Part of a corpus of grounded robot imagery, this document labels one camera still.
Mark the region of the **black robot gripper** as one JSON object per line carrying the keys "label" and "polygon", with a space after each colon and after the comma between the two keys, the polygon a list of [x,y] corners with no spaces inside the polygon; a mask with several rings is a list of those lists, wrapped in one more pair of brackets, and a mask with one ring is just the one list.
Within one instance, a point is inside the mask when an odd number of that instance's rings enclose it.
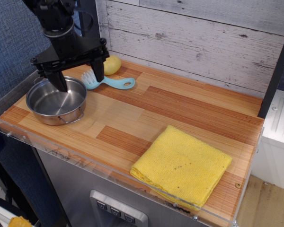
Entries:
{"label": "black robot gripper", "polygon": [[[80,35],[76,33],[74,23],[67,26],[65,30],[47,31],[44,29],[43,33],[51,41],[51,46],[33,57],[30,62],[45,73],[45,77],[56,89],[67,92],[67,83],[62,71],[87,64],[80,58],[78,45]],[[106,48],[106,58],[108,57],[109,53]],[[95,58],[90,62],[97,82],[104,79],[104,61],[101,58]]]}

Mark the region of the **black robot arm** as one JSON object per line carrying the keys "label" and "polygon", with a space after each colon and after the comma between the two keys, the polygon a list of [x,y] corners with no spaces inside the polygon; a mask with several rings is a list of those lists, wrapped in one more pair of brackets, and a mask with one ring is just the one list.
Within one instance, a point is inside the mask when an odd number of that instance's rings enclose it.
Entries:
{"label": "black robot arm", "polygon": [[104,61],[109,57],[104,38],[79,36],[73,21],[74,11],[91,13],[77,7],[74,0],[26,0],[26,6],[38,18],[51,46],[31,59],[38,74],[47,78],[59,91],[67,92],[62,71],[90,64],[97,82],[104,79]]}

